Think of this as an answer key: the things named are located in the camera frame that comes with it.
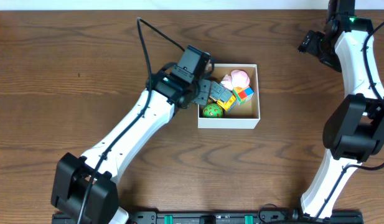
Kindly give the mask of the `yellow grey toy truck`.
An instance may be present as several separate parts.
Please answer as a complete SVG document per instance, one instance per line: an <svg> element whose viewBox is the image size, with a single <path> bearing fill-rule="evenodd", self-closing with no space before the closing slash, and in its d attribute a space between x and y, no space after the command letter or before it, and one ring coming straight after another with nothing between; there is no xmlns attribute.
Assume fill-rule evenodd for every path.
<svg viewBox="0 0 384 224"><path fill-rule="evenodd" d="M218 104L225 112L231 111L236 105L233 93L217 82L211 82L208 101Z"/></svg>

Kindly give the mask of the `green patterned egg ball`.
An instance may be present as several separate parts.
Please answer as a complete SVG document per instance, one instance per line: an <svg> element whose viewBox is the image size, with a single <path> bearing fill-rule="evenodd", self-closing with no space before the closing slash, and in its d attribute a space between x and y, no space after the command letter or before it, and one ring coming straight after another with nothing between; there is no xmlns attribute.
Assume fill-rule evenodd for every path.
<svg viewBox="0 0 384 224"><path fill-rule="evenodd" d="M204 118L222 118L223 109L216 103L209 103L203 108L202 114Z"/></svg>

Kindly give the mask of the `pink duck toy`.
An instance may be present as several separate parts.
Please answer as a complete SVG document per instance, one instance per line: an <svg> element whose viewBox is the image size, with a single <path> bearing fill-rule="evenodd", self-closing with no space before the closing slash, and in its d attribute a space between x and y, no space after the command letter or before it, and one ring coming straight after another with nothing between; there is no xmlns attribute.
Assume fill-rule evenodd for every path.
<svg viewBox="0 0 384 224"><path fill-rule="evenodd" d="M250 78L244 70L232 70L229 75L225 75L220 84L232 91L234 88L246 88L250 85Z"/></svg>

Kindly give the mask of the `colourful puzzle cube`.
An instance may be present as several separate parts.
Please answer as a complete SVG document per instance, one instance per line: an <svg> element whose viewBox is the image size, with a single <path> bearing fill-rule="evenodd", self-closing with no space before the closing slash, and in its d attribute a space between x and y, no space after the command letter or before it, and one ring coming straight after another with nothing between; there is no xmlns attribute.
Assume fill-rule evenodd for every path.
<svg viewBox="0 0 384 224"><path fill-rule="evenodd" d="M235 87L232 90L232 92L235 95L236 102L239 105L242 105L242 104L246 103L247 101L250 101L254 95L254 91L251 89L250 86L247 86L245 88Z"/></svg>

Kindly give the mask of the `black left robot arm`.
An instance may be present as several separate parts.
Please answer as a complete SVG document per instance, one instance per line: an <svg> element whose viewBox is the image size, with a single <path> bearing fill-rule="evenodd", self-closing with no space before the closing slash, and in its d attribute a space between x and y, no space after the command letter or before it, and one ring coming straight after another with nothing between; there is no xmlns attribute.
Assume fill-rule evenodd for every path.
<svg viewBox="0 0 384 224"><path fill-rule="evenodd" d="M127 223L118 189L130 162L151 136L202 92L211 56L188 46L179 62L150 73L131 111L91 149L66 153L57 164L51 204L77 223Z"/></svg>

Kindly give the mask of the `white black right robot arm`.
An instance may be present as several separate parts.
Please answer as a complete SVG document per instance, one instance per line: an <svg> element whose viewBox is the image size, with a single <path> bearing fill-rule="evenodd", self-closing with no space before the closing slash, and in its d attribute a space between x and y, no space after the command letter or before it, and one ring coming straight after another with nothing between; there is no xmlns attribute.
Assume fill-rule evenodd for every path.
<svg viewBox="0 0 384 224"><path fill-rule="evenodd" d="M357 169L384 168L384 162L364 165L384 145L384 87L373 53L376 31L371 19L355 15L354 0L331 0L323 32L310 30L298 47L340 72L344 82L344 100L324 126L324 158L300 199L306 222L355 221L333 215L335 201Z"/></svg>

